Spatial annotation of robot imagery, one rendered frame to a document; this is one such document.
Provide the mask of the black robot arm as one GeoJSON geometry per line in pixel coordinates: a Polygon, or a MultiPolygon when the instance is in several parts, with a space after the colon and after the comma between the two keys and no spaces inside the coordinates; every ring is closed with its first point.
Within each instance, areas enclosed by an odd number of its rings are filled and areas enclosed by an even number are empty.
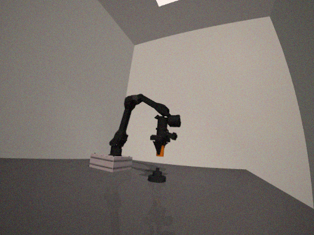
{"type": "MultiPolygon", "coordinates": [[[[171,115],[169,113],[169,109],[167,108],[166,105],[161,104],[161,103],[156,103],[153,100],[147,98],[143,94],[138,94],[138,95],[130,95],[125,98],[124,106],[124,114],[123,118],[121,120],[120,127],[118,131],[115,133],[114,138],[110,140],[110,154],[109,156],[122,156],[122,146],[124,146],[125,142],[127,141],[128,134],[126,133],[127,127],[128,127],[128,122],[129,118],[131,115],[131,111],[135,108],[136,105],[140,104],[141,102],[144,102],[154,108],[159,114],[162,116],[155,116],[155,119],[158,120],[158,125],[157,126],[165,126],[169,125],[170,127],[180,127],[181,126],[181,120],[180,120],[180,115],[171,115]],[[166,116],[166,117],[165,117],[166,116]]],[[[164,132],[165,138],[167,139],[177,139],[177,134],[176,133],[169,133],[169,131],[164,132]]]]}

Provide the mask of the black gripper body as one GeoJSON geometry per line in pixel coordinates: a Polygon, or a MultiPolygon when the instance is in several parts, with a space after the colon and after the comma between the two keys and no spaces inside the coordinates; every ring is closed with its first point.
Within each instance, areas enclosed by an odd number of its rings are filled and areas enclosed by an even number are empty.
{"type": "Polygon", "coordinates": [[[165,127],[165,126],[157,126],[156,130],[157,130],[156,135],[152,135],[150,137],[150,140],[171,142],[171,139],[167,139],[167,137],[165,138],[165,136],[164,136],[164,132],[166,130],[168,131],[167,127],[165,127]]]}

